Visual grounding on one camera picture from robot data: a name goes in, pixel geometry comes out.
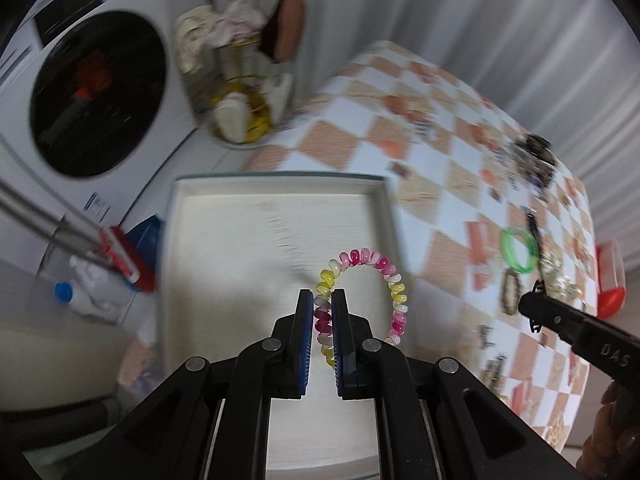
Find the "right hand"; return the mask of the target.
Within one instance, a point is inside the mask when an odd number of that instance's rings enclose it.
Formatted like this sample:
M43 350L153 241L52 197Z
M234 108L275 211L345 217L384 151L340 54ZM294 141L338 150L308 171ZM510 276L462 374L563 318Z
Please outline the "right hand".
M611 382L602 394L601 407L594 418L592 433L582 445L576 469L585 479L606 479L614 462L625 456L639 439L639 427L616 429L612 424L617 406L618 383Z

